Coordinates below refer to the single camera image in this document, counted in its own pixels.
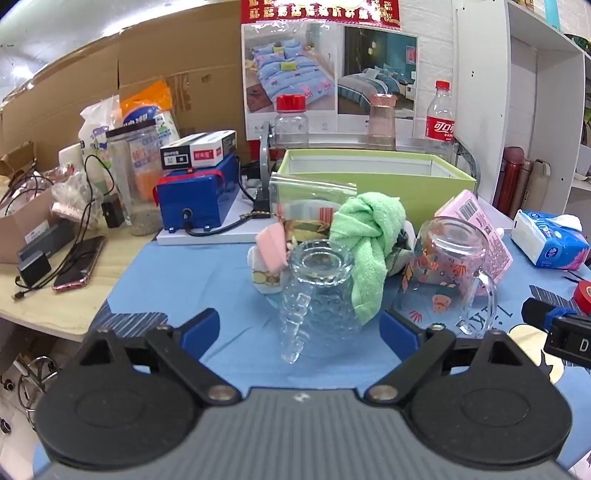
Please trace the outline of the green fluffy towel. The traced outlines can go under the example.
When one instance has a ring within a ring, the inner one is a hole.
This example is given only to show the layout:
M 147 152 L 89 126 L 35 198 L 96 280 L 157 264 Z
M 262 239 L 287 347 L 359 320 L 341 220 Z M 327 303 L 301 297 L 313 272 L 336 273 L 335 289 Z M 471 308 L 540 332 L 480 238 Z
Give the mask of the green fluffy towel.
M 352 304 L 363 325 L 381 309 L 394 246 L 405 222 L 400 199 L 379 192 L 349 198 L 332 216 L 329 238 L 353 253 Z

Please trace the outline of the pink sponge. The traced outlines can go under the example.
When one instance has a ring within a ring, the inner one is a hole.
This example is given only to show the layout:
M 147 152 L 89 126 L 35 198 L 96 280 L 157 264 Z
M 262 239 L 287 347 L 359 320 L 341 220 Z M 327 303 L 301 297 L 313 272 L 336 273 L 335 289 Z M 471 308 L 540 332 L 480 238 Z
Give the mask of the pink sponge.
M 256 235 L 256 246 L 270 273 L 280 273 L 287 267 L 287 240 L 283 224 L 274 223 Z

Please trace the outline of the pink tissue pack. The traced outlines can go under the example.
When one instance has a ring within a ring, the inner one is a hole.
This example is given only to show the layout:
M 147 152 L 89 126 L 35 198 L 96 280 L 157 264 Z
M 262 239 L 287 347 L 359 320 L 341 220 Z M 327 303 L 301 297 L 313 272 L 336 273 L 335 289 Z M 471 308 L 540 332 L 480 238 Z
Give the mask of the pink tissue pack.
M 485 235 L 488 241 L 488 253 L 484 271 L 498 284 L 512 266 L 513 257 L 476 196 L 469 190 L 463 190 L 439 208 L 435 216 L 464 220 Z

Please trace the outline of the clear zip bag pack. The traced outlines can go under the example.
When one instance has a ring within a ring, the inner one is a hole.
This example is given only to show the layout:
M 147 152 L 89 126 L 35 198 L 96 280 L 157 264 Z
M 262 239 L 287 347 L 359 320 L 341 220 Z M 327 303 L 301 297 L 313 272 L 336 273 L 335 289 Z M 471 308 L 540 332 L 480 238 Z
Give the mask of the clear zip bag pack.
M 356 184 L 309 180 L 273 173 L 270 176 L 270 207 L 283 221 L 317 222 L 325 227 L 349 198 L 356 197 Z

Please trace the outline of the white knotted towel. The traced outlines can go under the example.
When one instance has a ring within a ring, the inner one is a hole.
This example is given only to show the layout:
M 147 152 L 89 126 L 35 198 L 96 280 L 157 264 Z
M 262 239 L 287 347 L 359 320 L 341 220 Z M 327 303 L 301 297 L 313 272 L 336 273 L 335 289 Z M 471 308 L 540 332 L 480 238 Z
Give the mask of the white knotted towel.
M 272 273 L 263 261 L 259 247 L 252 246 L 247 252 L 247 264 L 252 273 L 252 283 L 259 293 L 271 295 L 280 293 L 283 289 L 280 273 Z

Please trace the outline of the red electrical tape roll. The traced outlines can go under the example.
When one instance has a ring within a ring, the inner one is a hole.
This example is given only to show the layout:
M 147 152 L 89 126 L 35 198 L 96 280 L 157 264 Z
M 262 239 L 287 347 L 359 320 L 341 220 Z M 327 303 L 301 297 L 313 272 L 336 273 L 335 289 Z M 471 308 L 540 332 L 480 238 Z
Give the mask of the red electrical tape roll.
M 586 316 L 591 316 L 591 282 L 588 280 L 581 280 L 578 282 L 574 293 L 573 300 L 578 306 L 579 310 Z

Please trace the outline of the blue table mat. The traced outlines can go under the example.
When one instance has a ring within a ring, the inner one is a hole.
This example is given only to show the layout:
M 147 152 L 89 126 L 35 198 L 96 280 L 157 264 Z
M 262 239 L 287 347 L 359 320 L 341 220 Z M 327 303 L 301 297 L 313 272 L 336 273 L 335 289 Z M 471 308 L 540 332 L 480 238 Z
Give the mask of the blue table mat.
M 142 479 L 470 479 L 412 439 L 402 419 L 360 395 L 399 359 L 379 323 L 348 353 L 280 358 L 279 301 L 252 284 L 244 244 L 144 246 L 108 295 L 116 313 L 164 313 L 177 326 L 205 308 L 221 334 L 204 363 L 245 394 L 245 407 L 215 410 L 204 426 Z

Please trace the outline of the cartoon printed glass mug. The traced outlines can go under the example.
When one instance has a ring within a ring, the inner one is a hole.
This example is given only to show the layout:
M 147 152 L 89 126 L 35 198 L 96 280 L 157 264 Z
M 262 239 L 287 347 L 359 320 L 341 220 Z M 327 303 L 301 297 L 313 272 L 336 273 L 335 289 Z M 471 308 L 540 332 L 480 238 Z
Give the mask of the cartoon printed glass mug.
M 394 310 L 414 324 L 441 323 L 457 334 L 481 338 L 497 315 L 497 287 L 484 271 L 488 241 L 470 223 L 435 217 L 418 233 Z

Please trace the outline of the blue Vinda tissue pack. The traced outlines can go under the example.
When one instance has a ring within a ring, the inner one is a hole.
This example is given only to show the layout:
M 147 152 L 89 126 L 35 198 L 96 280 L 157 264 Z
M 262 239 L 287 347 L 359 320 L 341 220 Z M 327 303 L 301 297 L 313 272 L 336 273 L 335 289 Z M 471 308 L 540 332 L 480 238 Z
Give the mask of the blue Vinda tissue pack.
M 511 239 L 538 268 L 577 270 L 590 253 L 582 223 L 571 214 L 519 210 Z

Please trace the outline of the textured clear glass mug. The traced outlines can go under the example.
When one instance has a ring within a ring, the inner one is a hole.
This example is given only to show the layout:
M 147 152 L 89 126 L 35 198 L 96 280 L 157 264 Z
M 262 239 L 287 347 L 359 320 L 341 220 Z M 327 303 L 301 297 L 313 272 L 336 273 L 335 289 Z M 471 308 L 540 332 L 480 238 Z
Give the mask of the textured clear glass mug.
M 353 266 L 348 247 L 308 240 L 288 256 L 280 298 L 281 358 L 332 358 L 349 351 L 362 329 L 353 309 Z

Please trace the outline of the beige thermos bottle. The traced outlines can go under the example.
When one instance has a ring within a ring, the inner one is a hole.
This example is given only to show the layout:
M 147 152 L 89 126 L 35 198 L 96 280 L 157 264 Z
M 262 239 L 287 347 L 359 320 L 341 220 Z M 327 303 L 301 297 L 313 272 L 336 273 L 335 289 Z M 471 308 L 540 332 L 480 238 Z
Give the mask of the beige thermos bottle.
M 550 178 L 551 166 L 547 162 L 537 159 L 533 163 L 530 178 L 524 194 L 522 202 L 523 210 L 542 210 Z

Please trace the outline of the smartphone with pink case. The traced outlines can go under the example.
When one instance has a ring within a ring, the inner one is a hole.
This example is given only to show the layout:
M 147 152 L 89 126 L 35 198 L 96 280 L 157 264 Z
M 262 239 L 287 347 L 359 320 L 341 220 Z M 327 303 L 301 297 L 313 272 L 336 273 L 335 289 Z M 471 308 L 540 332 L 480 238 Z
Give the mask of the smartphone with pink case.
M 64 266 L 57 276 L 52 289 L 55 293 L 83 288 L 89 281 L 97 259 L 106 243 L 104 235 L 83 240 L 76 246 L 73 259 Z

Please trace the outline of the black power adapter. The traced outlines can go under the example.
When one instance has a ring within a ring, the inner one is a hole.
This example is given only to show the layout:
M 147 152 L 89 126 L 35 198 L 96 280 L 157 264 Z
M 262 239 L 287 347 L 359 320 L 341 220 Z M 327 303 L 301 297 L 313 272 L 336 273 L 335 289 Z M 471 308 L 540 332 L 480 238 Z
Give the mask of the black power adapter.
M 116 229 L 124 223 L 123 209 L 117 195 L 111 194 L 103 198 L 102 214 L 109 229 Z

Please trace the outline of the red thermos bottle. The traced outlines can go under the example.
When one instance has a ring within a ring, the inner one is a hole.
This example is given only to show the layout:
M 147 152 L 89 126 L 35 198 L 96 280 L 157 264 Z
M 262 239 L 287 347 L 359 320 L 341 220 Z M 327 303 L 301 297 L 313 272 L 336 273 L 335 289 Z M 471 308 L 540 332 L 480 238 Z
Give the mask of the red thermos bottle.
M 509 215 L 524 160 L 525 152 L 521 147 L 510 146 L 504 149 L 493 206 L 505 215 Z

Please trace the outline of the blue power supply box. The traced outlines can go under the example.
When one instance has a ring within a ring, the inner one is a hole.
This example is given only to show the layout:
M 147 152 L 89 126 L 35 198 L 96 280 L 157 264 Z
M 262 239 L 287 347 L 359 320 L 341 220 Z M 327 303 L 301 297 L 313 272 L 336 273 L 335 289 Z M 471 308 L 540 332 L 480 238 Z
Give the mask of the blue power supply box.
M 239 186 L 239 161 L 228 155 L 218 165 L 169 171 L 152 189 L 164 230 L 186 225 L 197 229 L 221 227 Z

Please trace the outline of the green cardboard box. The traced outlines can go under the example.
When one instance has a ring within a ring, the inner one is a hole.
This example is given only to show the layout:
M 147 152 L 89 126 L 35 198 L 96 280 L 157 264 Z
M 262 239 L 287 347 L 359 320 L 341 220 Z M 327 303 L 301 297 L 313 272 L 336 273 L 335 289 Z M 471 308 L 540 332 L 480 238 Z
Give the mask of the green cardboard box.
M 474 191 L 476 180 L 433 154 L 359 149 L 288 150 L 280 174 L 355 184 L 360 193 L 398 197 L 407 219 L 420 227 L 452 197 Z

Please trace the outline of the tall clear plastic jar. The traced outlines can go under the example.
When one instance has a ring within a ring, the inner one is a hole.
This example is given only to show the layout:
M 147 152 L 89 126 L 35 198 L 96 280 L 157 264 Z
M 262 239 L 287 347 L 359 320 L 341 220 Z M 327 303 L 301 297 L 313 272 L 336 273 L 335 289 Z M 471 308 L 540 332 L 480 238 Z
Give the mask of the tall clear plastic jar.
M 160 142 L 154 119 L 106 132 L 113 177 L 133 236 L 149 236 L 162 228 L 153 188 L 162 177 Z

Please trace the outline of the black white pen box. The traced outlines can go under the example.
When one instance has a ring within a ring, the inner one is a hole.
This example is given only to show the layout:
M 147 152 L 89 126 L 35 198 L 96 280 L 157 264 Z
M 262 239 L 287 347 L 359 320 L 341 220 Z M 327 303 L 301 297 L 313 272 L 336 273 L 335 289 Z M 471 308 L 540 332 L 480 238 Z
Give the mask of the black white pen box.
M 235 153 L 235 130 L 195 133 L 160 148 L 163 170 L 205 168 L 218 165 L 225 157 Z

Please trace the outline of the Coca-Cola plastic bottle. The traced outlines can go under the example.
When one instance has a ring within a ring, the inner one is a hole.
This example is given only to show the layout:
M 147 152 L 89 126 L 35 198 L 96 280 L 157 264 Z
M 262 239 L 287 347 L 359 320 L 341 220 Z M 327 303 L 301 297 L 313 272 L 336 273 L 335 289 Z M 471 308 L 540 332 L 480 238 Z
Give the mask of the Coca-Cola plastic bottle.
M 425 137 L 444 159 L 450 160 L 454 151 L 455 116 L 451 84 L 437 80 L 436 93 L 426 113 Z

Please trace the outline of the red lid clear jar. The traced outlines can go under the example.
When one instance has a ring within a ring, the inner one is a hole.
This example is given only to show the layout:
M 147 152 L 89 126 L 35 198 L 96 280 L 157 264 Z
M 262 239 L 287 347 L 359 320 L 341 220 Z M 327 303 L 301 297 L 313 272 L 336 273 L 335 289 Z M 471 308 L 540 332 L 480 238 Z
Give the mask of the red lid clear jar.
M 276 98 L 274 137 L 284 149 L 308 147 L 307 99 L 302 94 L 281 94 Z

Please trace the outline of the white shelf unit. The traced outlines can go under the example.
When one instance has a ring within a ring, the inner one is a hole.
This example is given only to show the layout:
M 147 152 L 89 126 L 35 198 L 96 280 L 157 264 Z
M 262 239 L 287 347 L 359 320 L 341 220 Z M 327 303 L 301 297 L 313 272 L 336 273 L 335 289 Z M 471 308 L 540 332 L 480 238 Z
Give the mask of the white shelf unit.
M 456 135 L 480 168 L 479 196 L 493 201 L 503 150 L 520 146 L 551 167 L 542 208 L 567 207 L 584 119 L 588 56 L 513 1 L 456 1 Z

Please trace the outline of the bedding poster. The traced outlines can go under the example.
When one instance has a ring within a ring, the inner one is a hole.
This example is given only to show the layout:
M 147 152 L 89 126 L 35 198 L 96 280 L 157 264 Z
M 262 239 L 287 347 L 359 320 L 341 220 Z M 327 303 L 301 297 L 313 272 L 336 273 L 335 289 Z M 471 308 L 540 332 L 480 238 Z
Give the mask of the bedding poster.
M 245 135 L 259 139 L 280 96 L 304 96 L 311 132 L 365 134 L 370 101 L 389 95 L 399 135 L 415 120 L 419 41 L 397 1 L 243 1 Z

